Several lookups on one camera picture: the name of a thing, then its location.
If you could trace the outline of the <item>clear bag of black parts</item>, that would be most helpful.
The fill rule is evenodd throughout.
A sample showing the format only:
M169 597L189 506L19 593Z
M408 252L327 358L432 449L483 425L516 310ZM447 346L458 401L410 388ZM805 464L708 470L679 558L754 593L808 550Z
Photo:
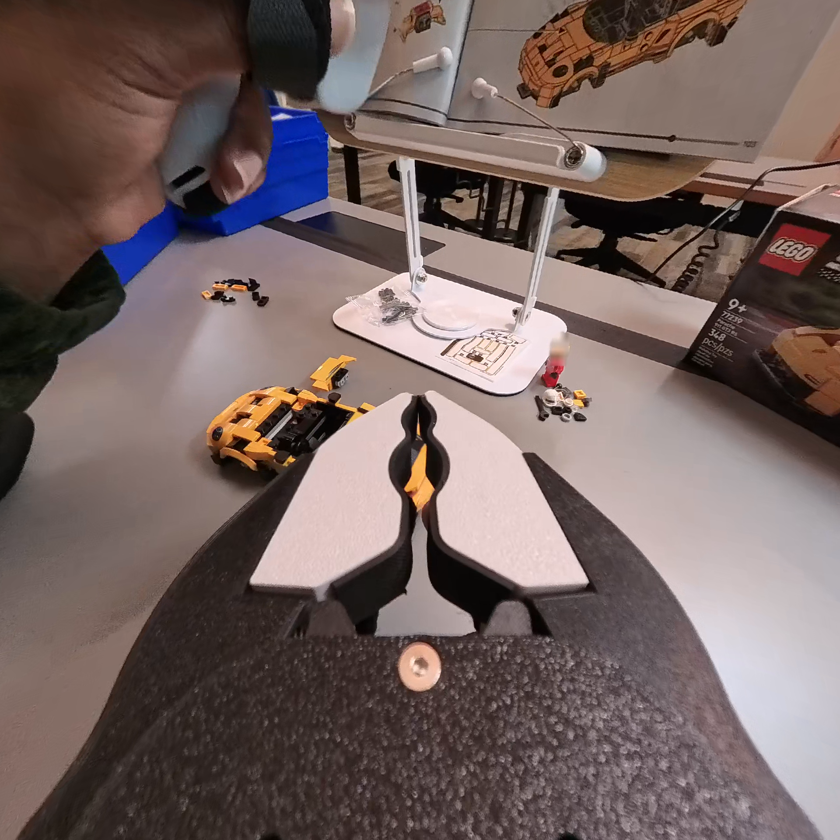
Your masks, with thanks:
M361 295L346 297L368 323L375 327L390 327L411 321L424 312L421 302L406 290L393 285L379 287Z

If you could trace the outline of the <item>person's left hand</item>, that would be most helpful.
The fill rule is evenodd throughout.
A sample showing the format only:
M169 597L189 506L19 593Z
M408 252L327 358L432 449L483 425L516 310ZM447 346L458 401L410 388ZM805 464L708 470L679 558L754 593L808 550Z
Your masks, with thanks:
M47 305L165 203L159 159L185 96L242 77L211 167L226 203L264 181L272 131L248 79L248 2L2 2L1 281Z

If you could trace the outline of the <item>small yellow lego piece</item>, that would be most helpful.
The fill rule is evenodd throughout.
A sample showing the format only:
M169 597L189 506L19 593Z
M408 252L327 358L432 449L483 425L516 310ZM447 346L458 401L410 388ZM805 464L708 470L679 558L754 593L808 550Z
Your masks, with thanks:
M427 477L427 446L419 437L412 443L411 461L411 473L405 492L412 499L416 511L423 513L434 493L434 486Z

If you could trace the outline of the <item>lego instruction booklet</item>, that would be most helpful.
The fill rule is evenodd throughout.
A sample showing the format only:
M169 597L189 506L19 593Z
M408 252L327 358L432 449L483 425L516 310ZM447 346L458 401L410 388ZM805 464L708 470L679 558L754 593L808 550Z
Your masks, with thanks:
M601 149L754 160L838 1L394 2L363 112Z

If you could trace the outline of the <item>pile of mixed lego pieces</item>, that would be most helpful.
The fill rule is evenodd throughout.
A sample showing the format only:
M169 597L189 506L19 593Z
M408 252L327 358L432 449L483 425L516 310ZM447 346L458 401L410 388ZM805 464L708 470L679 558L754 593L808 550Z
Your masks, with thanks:
M585 391L571 390L564 385L546 388L533 399L540 422L547 422L555 416L564 423L585 423L585 411L592 404L592 398Z

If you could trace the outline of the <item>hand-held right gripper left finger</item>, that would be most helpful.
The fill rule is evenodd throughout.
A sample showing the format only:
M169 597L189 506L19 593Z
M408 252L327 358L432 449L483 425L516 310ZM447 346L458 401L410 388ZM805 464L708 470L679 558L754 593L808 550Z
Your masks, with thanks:
M404 487L416 427L417 398L403 393L305 459L250 587L334 600L354 625L404 593L416 518Z

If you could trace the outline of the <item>sticker sheet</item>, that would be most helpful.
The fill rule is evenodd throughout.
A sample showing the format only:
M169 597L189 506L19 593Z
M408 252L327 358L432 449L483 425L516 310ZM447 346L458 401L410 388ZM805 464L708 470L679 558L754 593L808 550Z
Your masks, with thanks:
M477 334L452 341L440 357L473 375L495 381L529 340L513 331L484 329Z

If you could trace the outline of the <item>yellow lego panel piece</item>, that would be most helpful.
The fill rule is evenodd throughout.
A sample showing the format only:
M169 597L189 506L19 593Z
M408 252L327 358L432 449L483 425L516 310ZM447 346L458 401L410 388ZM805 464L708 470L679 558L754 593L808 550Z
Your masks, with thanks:
M355 361L355 357L345 354L325 360L315 372L310 374L312 390L317 392L338 391L348 380L348 365Z

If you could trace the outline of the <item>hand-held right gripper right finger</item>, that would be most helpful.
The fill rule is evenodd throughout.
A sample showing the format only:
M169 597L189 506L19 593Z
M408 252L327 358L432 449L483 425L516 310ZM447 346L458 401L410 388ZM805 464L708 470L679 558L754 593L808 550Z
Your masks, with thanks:
M476 628L499 603L584 592L589 577L520 447L438 392L420 397L434 492L427 569Z

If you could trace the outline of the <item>black lego box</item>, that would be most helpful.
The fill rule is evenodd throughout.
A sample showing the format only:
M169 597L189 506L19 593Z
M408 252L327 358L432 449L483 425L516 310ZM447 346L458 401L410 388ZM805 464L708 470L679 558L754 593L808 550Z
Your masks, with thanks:
M780 207L684 365L839 444L839 187Z

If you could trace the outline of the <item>yellow lego car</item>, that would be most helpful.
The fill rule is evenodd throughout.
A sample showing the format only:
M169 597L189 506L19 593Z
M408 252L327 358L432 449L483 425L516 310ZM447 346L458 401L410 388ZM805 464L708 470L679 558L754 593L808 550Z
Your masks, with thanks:
M206 444L213 462L239 463L272 478L373 410L367 402L344 404L339 392L321 397L272 386L240 396L218 414L206 430Z

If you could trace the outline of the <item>blue plastic bin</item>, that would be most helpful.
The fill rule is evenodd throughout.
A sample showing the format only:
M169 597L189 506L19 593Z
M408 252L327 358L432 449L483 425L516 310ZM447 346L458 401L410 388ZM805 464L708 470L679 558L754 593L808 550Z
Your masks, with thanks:
M328 135L314 111L270 107L274 139L262 185L209 216L176 208L179 227L230 236L326 198Z
M115 269L122 286L126 286L166 247L178 238L177 207L167 203L164 210L129 239L101 247L108 262Z

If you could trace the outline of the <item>white book stand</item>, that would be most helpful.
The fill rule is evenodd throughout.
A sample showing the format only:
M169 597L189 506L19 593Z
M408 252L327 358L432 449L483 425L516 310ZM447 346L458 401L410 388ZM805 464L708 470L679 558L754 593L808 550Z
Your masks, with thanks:
M374 87L374 78L368 97ZM344 115L344 128L360 148L379 144L400 153L396 164L406 231L407 269L374 289L393 285L409 291L421 302L423 313L411 321L375 327L345 303L335 311L332 321L342 331L496 396L523 392L541 372L554 346L568 337L564 320L551 311L538 309L537 303L560 191L570 189L617 199L621 176L630 175L632 163L639 162L644 166L635 176L635 183L629 186L625 198L640 201L644 198L643 175L654 176L651 193L658 197L687 184L702 171L702 159L688 159L689 172L679 182L677 163L651 161L650 155L644 154L605 154L586 143L562 139L557 133L552 138L539 138L533 133L497 135L435 128L400 119L375 118L363 114L361 107ZM515 307L513 301L502 297L498 291L445 279L425 267L415 161L465 165L473 172L529 181L549 188L542 205L521 305ZM461 371L440 357L452 341L484 329L513 331L529 341L495 381Z

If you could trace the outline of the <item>pile of yellow black bricks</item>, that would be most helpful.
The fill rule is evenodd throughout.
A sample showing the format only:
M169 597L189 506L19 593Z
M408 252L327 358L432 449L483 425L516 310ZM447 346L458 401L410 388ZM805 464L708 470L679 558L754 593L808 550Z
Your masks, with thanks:
M209 288L201 291L201 299L232 306L239 298L247 296L258 308L268 306L270 297L264 293L263 286L256 278L227 278L215 281Z

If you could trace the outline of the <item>black office chair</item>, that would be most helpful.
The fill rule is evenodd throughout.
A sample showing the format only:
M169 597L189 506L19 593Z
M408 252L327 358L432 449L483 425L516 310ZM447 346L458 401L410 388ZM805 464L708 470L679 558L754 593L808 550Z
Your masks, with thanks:
M588 248L561 248L556 259L576 259L576 265L597 268L612 275L622 270L636 280L665 288L666 283L650 270L625 256L618 249L622 238L654 242L650 235L667 233L669 228L661 214L656 213L657 200L641 203L622 203L602 197L577 193L564 193L564 209L574 221L573 228L588 227L602 232L597 246Z
M424 198L423 211L418 214L419 221L441 228L460 229L474 235L480 232L482 196L488 180L487 175L423 161L415 161L414 170L416 191ZM477 193L479 204L476 219L461 219L444 210L444 200L453 200L456 203L464 201L458 194L459 191L470 195Z

